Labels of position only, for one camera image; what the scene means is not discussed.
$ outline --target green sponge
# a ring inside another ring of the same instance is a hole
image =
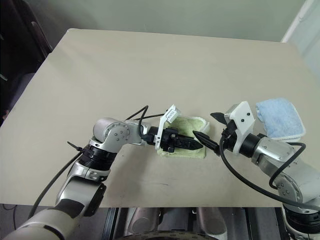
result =
[[[178,129],[180,135],[195,138],[193,130],[207,134],[209,132],[209,122],[198,116],[178,116],[173,123],[166,122],[164,128],[173,127]],[[206,148],[203,146],[197,150],[187,150],[175,148],[174,152],[167,152],[159,149],[157,153],[162,157],[179,157],[179,158],[198,158],[203,159],[206,156]]]

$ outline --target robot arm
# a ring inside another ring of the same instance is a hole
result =
[[[272,177],[296,152],[295,148],[262,134],[254,135],[255,119],[248,102],[232,106],[226,113],[212,113],[217,121],[226,125],[222,132],[223,149],[235,155],[242,154],[257,165],[266,175]],[[201,132],[193,132],[205,146],[220,155],[219,145]],[[314,206],[314,209],[301,208],[284,203],[286,223],[301,233],[320,233],[320,172],[299,158],[277,175],[273,183],[278,195],[297,203]]]
[[[178,134],[177,129],[164,129],[164,123],[173,122],[179,114],[180,111],[171,106],[159,127],[146,122],[139,124],[137,120],[119,121],[109,117],[98,120],[89,144],[79,148],[82,155],[71,167],[56,205],[31,217],[5,240],[66,239],[82,217],[90,217],[97,211],[106,191],[102,182],[108,178],[110,167],[125,144],[147,143],[167,152],[174,152],[175,148],[202,148],[192,137]]]

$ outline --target black cable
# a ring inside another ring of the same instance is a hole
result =
[[[148,110],[148,107],[149,107],[149,106],[146,105],[146,106],[144,106],[143,108],[141,108],[139,111],[137,111],[136,113],[134,113],[134,114],[132,114],[131,116],[129,116],[129,117],[126,118],[126,120],[129,120],[129,119],[133,118],[134,116],[138,115],[139,113],[141,113],[141,112],[143,111],[141,117],[139,118],[139,123],[138,123],[138,134],[139,134],[139,136],[140,136],[141,138],[142,138],[141,122],[142,122],[142,119],[145,118],[145,114],[146,114],[146,112],[147,112],[147,110]]]
[[[225,164],[225,166],[229,169],[229,171],[236,177],[238,178],[241,182],[243,182],[244,184],[246,184],[247,186],[249,186],[250,188],[256,190],[257,192],[272,198],[274,200],[277,200],[279,202],[282,202],[284,204],[289,204],[289,205],[293,205],[299,208],[303,208],[303,209],[312,209],[312,210],[316,210],[316,211],[320,211],[320,207],[318,206],[314,206],[314,205],[309,205],[309,204],[305,204],[305,203],[300,203],[300,202],[296,202],[296,201],[292,201],[289,199],[286,199],[284,197],[275,195],[257,185],[255,185],[254,183],[250,182],[248,179],[246,179],[245,177],[243,177],[240,173],[238,173],[228,162],[225,153],[224,153],[224,142],[225,142],[225,138],[222,136],[219,142],[219,150],[220,150],[220,155],[222,158],[223,163]]]
[[[13,209],[13,227],[14,230],[17,230],[17,226],[16,226],[16,210],[17,210],[18,205],[15,205],[14,209]]]
[[[143,110],[145,110],[146,106],[141,108],[139,111],[137,111],[136,113],[132,114],[131,116],[127,117],[126,120],[132,119],[134,116],[138,115],[139,113],[141,113]]]
[[[139,119],[139,123],[138,123],[138,134],[139,134],[139,136],[140,136],[140,138],[142,138],[142,133],[141,133],[141,123],[142,123],[142,119],[144,119],[144,117],[145,117],[145,114],[146,114],[146,112],[147,112],[147,110],[148,110],[148,105],[146,105],[143,109],[144,109],[144,111],[143,111],[143,113],[142,113],[142,115],[141,115],[141,117],[140,117],[140,119]]]
[[[287,142],[288,144],[290,144],[291,146],[301,146],[299,148],[298,151],[296,151],[290,158],[288,161],[286,161],[281,167],[279,167],[279,169],[277,171],[275,171],[275,173],[271,176],[270,180],[269,180],[269,186],[273,189],[278,189],[277,186],[275,186],[274,180],[276,179],[276,177],[278,177],[278,175],[286,168],[288,167],[305,149],[306,149],[306,145],[302,142]]]
[[[13,209],[13,227],[14,227],[14,230],[16,230],[17,229],[17,227],[16,227],[16,209],[17,209],[18,205],[16,204],[11,208],[6,208],[6,206],[4,204],[2,204],[2,207],[6,211],[10,211]]]
[[[7,211],[14,209],[16,206],[17,206],[17,205],[14,205],[14,206],[11,207],[11,208],[6,208],[6,206],[5,206],[4,204],[2,204],[3,209],[4,209],[4,210],[7,210]]]
[[[162,113],[162,114],[156,114],[156,115],[144,116],[142,119],[150,119],[150,118],[155,118],[155,117],[161,117],[161,116],[163,116],[163,115],[165,115],[165,114],[164,114],[164,113]]]
[[[52,180],[48,183],[48,185],[45,187],[45,189],[41,192],[41,194],[38,196],[36,201],[34,202],[31,211],[29,213],[28,219],[33,217],[35,215],[36,209],[39,206],[39,203],[41,202],[42,198],[45,196],[45,194],[48,192],[49,188],[55,183],[55,181],[60,177],[60,175],[76,160],[82,152],[79,152],[77,155],[75,155],[66,165],[64,165],[63,168],[52,178]]]

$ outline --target table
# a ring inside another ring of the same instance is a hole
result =
[[[123,120],[145,105],[148,114],[175,104],[186,116],[223,125],[209,114],[248,101],[285,97],[306,127],[305,162],[320,170],[320,86],[287,43],[173,34],[70,29],[39,68],[0,128],[0,202],[31,205],[85,146],[99,118]],[[159,119],[148,119],[156,126]],[[264,133],[256,120],[254,133]],[[269,177],[244,156],[227,153],[246,178]],[[66,172],[41,205],[55,204]],[[152,146],[125,145],[106,182],[101,207],[276,207],[281,204],[236,179],[207,150],[204,159],[165,158]]]

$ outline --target blue cloth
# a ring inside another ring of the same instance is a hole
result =
[[[285,98],[275,98],[256,104],[257,116],[264,123],[269,138],[299,140],[306,129],[295,106]]]

